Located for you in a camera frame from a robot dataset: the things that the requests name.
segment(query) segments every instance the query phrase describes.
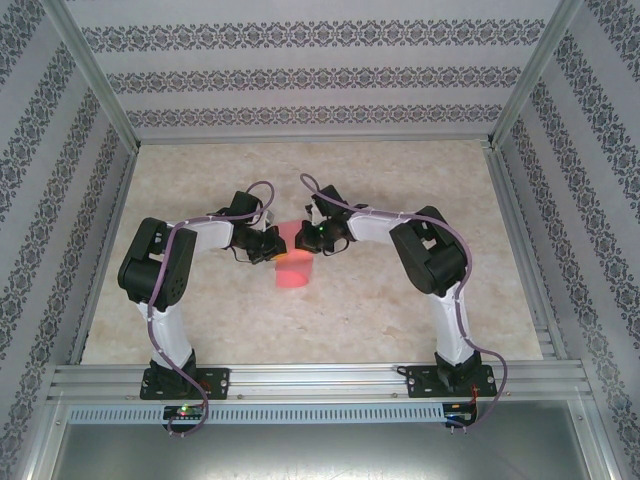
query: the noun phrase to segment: patterned wallpaper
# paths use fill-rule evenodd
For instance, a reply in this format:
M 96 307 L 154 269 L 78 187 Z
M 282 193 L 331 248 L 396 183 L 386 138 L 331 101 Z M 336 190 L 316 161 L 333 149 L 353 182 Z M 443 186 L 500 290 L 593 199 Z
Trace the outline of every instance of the patterned wallpaper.
M 66 363 L 129 153 L 41 5 L 0 6 L 0 479 Z
M 587 1 L 502 146 L 564 342 L 640 478 L 640 10 Z
M 172 3 L 68 3 L 143 141 L 488 134 L 557 0 Z

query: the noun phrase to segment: enclosure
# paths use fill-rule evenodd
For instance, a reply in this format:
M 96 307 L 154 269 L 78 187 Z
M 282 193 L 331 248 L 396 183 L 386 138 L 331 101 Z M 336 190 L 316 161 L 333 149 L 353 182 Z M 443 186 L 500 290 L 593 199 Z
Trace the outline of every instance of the enclosure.
M 0 478 L 640 478 L 639 9 L 3 1 Z M 398 375 L 434 364 L 435 317 L 369 242 L 298 289 L 197 254 L 185 330 L 225 399 L 181 440 L 159 426 L 180 402 L 140 398 L 151 344 L 117 272 L 141 220 L 257 180 L 301 220 L 305 172 L 469 243 L 470 333 L 509 366 L 477 430 L 438 423 L 468 398 Z

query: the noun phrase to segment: wire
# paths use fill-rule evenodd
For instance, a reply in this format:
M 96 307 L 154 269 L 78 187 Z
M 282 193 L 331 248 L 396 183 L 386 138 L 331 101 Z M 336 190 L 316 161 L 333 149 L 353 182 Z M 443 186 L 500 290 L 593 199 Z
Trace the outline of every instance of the wire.
M 153 348 L 156 349 L 156 352 L 158 352 L 160 357 L 162 357 L 162 359 L 165 362 L 167 362 L 167 364 L 175 372 L 177 372 L 178 375 L 180 375 L 187 382 L 189 382 L 191 385 L 193 385 L 196 388 L 196 390 L 198 391 L 198 393 L 200 393 L 200 395 L 202 396 L 204 413 L 202 414 L 202 417 L 200 418 L 200 422 L 198 422 L 196 425 L 194 425 L 193 428 L 187 430 L 186 432 L 179 433 L 179 436 L 181 438 L 184 438 L 184 437 L 186 437 L 188 435 L 194 434 L 200 428 L 202 428 L 204 423 L 207 421 L 207 418 L 209 418 L 209 398 L 207 397 L 207 392 L 204 391 L 202 386 L 196 380 L 194 380 L 189 375 L 187 375 L 175 363 L 173 363 L 173 361 L 164 353 L 162 347 L 160 347 L 160 345 L 158 344 L 156 336 L 153 333 L 153 305 L 155 304 L 156 300 L 158 299 L 158 295 L 160 294 L 160 289 L 162 288 L 162 282 L 164 281 L 164 275 L 165 275 L 165 273 L 167 271 L 167 264 L 169 262 L 169 257 L 171 256 L 171 248 L 173 247 L 173 240 L 174 240 L 178 230 L 180 230 L 181 228 L 186 227 L 187 225 L 194 225 L 194 224 L 199 224 L 199 223 L 207 223 L 207 222 L 211 222 L 211 221 L 214 221 L 214 220 L 217 220 L 217 219 L 220 219 L 220 218 L 225 219 L 225 220 L 246 220 L 248 218 L 253 218 L 257 214 L 262 214 L 273 203 L 273 199 L 276 196 L 276 189 L 275 189 L 275 187 L 273 186 L 273 184 L 271 182 L 268 182 L 266 180 L 260 180 L 258 182 L 252 183 L 251 186 L 247 189 L 247 192 L 249 192 L 249 190 L 257 187 L 258 185 L 266 185 L 267 187 L 269 187 L 269 189 L 271 190 L 271 197 L 269 198 L 267 203 L 262 208 L 256 210 L 255 212 L 252 212 L 252 213 L 249 213 L 249 214 L 246 214 L 246 215 L 234 215 L 234 216 L 207 215 L 207 216 L 204 216 L 204 217 L 195 217 L 195 218 L 190 218 L 190 219 L 187 219 L 187 220 L 183 220 L 182 222 L 178 222 L 176 225 L 173 226 L 173 228 L 171 229 L 171 232 L 169 233 L 169 239 L 167 240 L 167 246 L 165 247 L 164 257 L 162 258 L 162 263 L 160 264 L 160 271 L 158 272 L 158 278 L 156 279 L 156 283 L 155 283 L 155 285 L 153 287 L 153 292 L 151 293 L 151 298 L 149 299 L 149 303 L 147 304 L 147 332 L 149 334 L 149 340 L 151 340 L 151 344 L 153 345 Z M 167 430 L 169 431 L 169 435 L 170 436 L 173 436 L 174 434 L 178 433 L 178 432 L 175 432 L 174 430 L 171 429 L 171 424 L 172 424 L 173 420 L 175 420 L 176 418 L 177 417 L 172 417 L 171 419 L 169 419 L 169 422 L 167 424 Z
M 372 209 L 372 208 L 356 208 L 356 207 L 352 207 L 351 205 L 349 205 L 349 204 L 347 204 L 345 202 L 340 202 L 338 200 L 334 200 L 333 198 L 331 198 L 331 197 L 323 194 L 322 192 L 320 192 L 320 185 L 318 184 L 318 181 L 315 178 L 313 178 L 311 175 L 309 175 L 308 173 L 301 173 L 300 174 L 300 181 L 302 182 L 302 184 L 305 187 L 307 187 L 309 190 L 311 190 L 314 195 L 317 195 L 319 198 L 321 198 L 321 199 L 323 199 L 323 200 L 325 200 L 325 201 L 327 201 L 329 203 L 333 203 L 334 205 L 337 205 L 339 207 L 345 208 L 347 210 L 350 210 L 350 211 L 356 212 L 356 213 L 375 214 L 375 215 L 380 215 L 380 216 L 383 216 L 383 217 L 389 217 L 390 219 L 398 219 L 399 218 L 399 219 L 407 219 L 407 220 L 420 220 L 420 221 L 423 221 L 423 222 L 432 223 L 432 224 L 434 224 L 434 225 L 436 225 L 436 226 L 438 226 L 440 228 L 443 228 L 447 232 L 449 232 L 453 236 L 453 238 L 455 238 L 457 240 L 457 242 L 460 244 L 460 246 L 464 250 L 465 256 L 467 257 L 467 270 L 466 270 L 465 275 L 462 278 L 462 280 L 460 280 L 460 283 L 458 284 L 458 288 L 456 288 L 456 290 L 455 290 L 455 292 L 453 294 L 453 298 L 455 300 L 455 307 L 456 307 L 456 323 L 458 324 L 458 330 L 460 331 L 460 335 L 462 336 L 463 340 L 465 341 L 465 343 L 467 345 L 469 345 L 471 348 L 473 348 L 474 350 L 477 350 L 480 353 L 491 355 L 492 357 L 497 358 L 500 361 L 500 363 L 502 364 L 502 369 L 503 369 L 502 381 L 500 382 L 500 386 L 498 387 L 498 391 L 496 393 L 496 396 L 493 397 L 493 400 L 491 401 L 491 403 L 487 407 L 484 415 L 482 415 L 482 417 L 480 417 L 473 425 L 470 425 L 468 428 L 477 427 L 480 423 L 482 423 L 487 418 L 487 416 L 489 416 L 489 414 L 493 411 L 493 409 L 495 408 L 496 404 L 498 403 L 498 400 L 502 396 L 502 393 L 504 392 L 504 388 L 505 388 L 505 386 L 507 384 L 507 377 L 508 377 L 508 373 L 509 373 L 509 367 L 507 366 L 507 361 L 498 352 L 494 352 L 493 350 L 488 350 L 486 348 L 479 347 L 475 343 L 473 343 L 473 341 L 469 338 L 468 333 L 464 329 L 464 325 L 462 324 L 462 310 L 461 310 L 462 307 L 460 305 L 460 295 L 462 294 L 462 289 L 464 288 L 464 286 L 469 281 L 469 277 L 471 276 L 471 272 L 473 270 L 473 260 L 472 260 L 472 255 L 471 255 L 471 249 L 469 248 L 469 245 L 467 245 L 467 242 L 465 242 L 464 238 L 462 238 L 462 236 L 458 233 L 458 231 L 455 230 L 453 227 L 451 227 L 451 225 L 449 225 L 448 223 L 443 222 L 441 220 L 438 220 L 437 218 L 432 218 L 432 217 L 429 217 L 427 215 L 418 215 L 418 214 L 415 214 L 415 213 L 394 213 L 394 212 L 387 212 L 387 211 L 384 211 L 384 210 L 375 210 L 375 209 Z

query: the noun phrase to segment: metal panel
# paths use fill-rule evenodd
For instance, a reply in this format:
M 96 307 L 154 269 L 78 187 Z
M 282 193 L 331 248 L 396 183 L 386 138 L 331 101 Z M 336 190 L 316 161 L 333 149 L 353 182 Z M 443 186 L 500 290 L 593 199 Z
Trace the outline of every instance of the metal panel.
M 500 404 L 481 429 L 215 425 L 188 440 L 152 425 L 69 425 L 53 478 L 589 478 L 566 404 Z
M 82 405 L 70 407 L 72 425 L 157 425 L 162 405 Z M 216 425 L 300 425 L 355 423 L 443 422 L 440 403 L 402 405 L 216 405 L 207 424 Z M 180 420 L 181 424 L 197 423 Z

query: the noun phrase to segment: damask stripe pattern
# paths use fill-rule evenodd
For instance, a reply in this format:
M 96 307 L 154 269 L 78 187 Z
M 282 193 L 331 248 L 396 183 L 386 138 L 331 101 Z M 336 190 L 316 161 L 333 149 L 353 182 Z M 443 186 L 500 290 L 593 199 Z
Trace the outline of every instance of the damask stripe pattern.
M 613 421 L 618 425 L 618 435 L 631 458 L 633 472 L 640 475 L 640 461 L 638 461 L 640 459 L 638 443 L 640 426 L 636 422 L 636 415 L 631 412 L 631 398 L 624 391 L 625 385 L 620 380 L 620 369 L 614 362 L 615 354 L 609 340 L 602 333 L 603 328 L 592 306 L 591 294 L 580 273 L 580 265 L 575 259 L 573 247 L 567 238 L 551 189 L 521 118 L 516 121 L 511 134 L 518 147 L 520 160 L 523 162 L 547 235 L 555 251 L 555 257 L 569 293 L 569 300 L 573 304 L 576 319 L 583 331 L 585 344 L 593 357 L 596 373 L 607 395 L 607 405 L 613 413 Z
M 588 0 L 587 5 L 633 79 L 640 82 L 640 15 L 635 7 L 628 0 Z
M 174 93 L 346 88 L 510 88 L 519 67 L 360 67 L 119 73 L 107 75 L 113 90 Z
M 194 108 L 136 110 L 135 128 L 316 123 L 494 122 L 501 105 L 346 105 L 328 107 Z
M 533 45 L 544 20 L 347 20 L 82 29 L 95 53 L 223 48 Z
M 571 352 L 569 349 L 569 344 L 566 341 L 566 337 L 564 334 L 564 329 L 562 327 L 562 325 L 560 324 L 560 322 L 558 321 L 559 317 L 558 317 L 558 309 L 556 308 L 556 304 L 553 301 L 553 295 L 551 295 L 551 289 L 549 288 L 549 282 L 547 281 L 547 277 L 544 273 L 544 268 L 542 267 L 542 260 L 540 259 L 540 255 L 538 254 L 538 247 L 536 246 L 534 239 L 533 239 L 533 232 L 531 231 L 531 227 L 529 226 L 529 221 L 527 220 L 527 216 L 524 213 L 524 208 L 523 208 L 523 203 L 522 203 L 522 199 L 520 198 L 520 192 L 518 192 L 518 187 L 516 185 L 516 182 L 513 178 L 513 174 L 511 172 L 511 169 L 509 168 L 509 164 L 506 161 L 507 159 L 507 155 L 504 151 L 504 149 L 502 147 L 500 148 L 500 153 L 502 155 L 502 158 L 504 160 L 504 164 L 507 167 L 507 173 L 509 174 L 509 180 L 511 181 L 511 185 L 513 186 L 513 193 L 515 194 L 516 200 L 518 202 L 518 207 L 520 208 L 520 215 L 522 217 L 522 220 L 524 222 L 524 226 L 527 229 L 527 236 L 529 237 L 529 243 L 531 245 L 531 249 L 533 250 L 533 256 L 536 259 L 536 265 L 538 266 L 538 270 L 540 271 L 540 276 L 542 277 L 542 283 L 544 285 L 544 290 L 545 293 L 547 295 L 547 298 L 549 299 L 549 306 L 551 307 L 551 311 L 553 313 L 553 317 L 556 319 L 556 324 L 558 327 L 558 331 L 560 332 L 560 337 L 562 338 L 562 343 L 564 345 L 564 349 L 565 352 L 567 353 L 567 355 L 569 356 L 569 358 L 572 358 L 571 356 Z
M 554 55 L 573 88 L 582 112 L 589 120 L 591 130 L 597 135 L 600 147 L 607 155 L 607 161 L 618 177 L 625 197 L 631 200 L 636 219 L 640 221 L 640 164 L 637 147 L 631 143 L 625 126 L 618 120 L 613 105 L 573 35 L 568 33 L 563 37 Z
M 590 241 L 604 269 L 604 277 L 615 294 L 616 305 L 627 322 L 627 332 L 640 349 L 640 289 L 628 272 L 629 264 L 621 256 L 615 235 L 610 231 L 607 216 L 600 207 L 596 191 L 591 187 L 587 171 L 582 166 L 577 150 L 573 147 L 569 132 L 558 113 L 549 90 L 540 81 L 531 92 L 531 101 L 545 128 L 547 139 L 558 158 L 558 164 L 567 180 L 567 187 L 576 202 Z
M 115 129 L 110 127 L 101 146 L 95 168 L 78 212 L 78 218 L 63 255 L 60 269 L 56 275 L 53 291 L 47 300 L 47 306 L 43 312 L 38 333 L 29 352 L 29 360 L 20 379 L 20 390 L 16 392 L 16 401 L 9 409 L 9 421 L 5 423 L 4 435 L 0 439 L 0 465 L 5 468 L 4 471 L 0 471 L 0 478 L 11 478 L 12 470 L 17 462 L 18 452 L 24 441 L 27 423 L 33 415 L 33 405 L 36 402 L 38 391 L 42 384 L 42 375 L 51 357 L 51 350 L 58 335 L 60 321 L 67 307 L 68 295 L 80 265 L 80 259 L 84 253 L 91 225 L 119 144 L 120 141 Z M 125 165 L 120 175 L 118 192 L 126 171 Z M 111 211 L 102 237 L 102 244 L 106 240 L 115 207 L 116 202 L 114 201 L 111 205 Z
M 15 269 L 9 274 L 4 297 L 0 299 L 0 360 L 5 359 L 5 350 L 11 344 L 12 332 L 22 315 L 23 304 L 42 263 L 51 232 L 99 109 L 98 99 L 89 90 L 84 95 L 56 161 L 53 175 L 38 203 L 34 219 L 29 225 L 29 234 L 25 237 L 19 258 L 15 262 Z
M 76 67 L 69 50 L 61 43 L 47 65 L 38 88 L 29 101 L 29 107 L 20 118 L 15 135 L 2 153 L 0 163 L 0 224 L 11 208 L 12 198 L 22 184 L 22 176 L 31 165 L 44 131 L 51 121 L 60 97 Z
M 38 0 L 15 0 L 0 22 L 0 89 L 44 18 Z

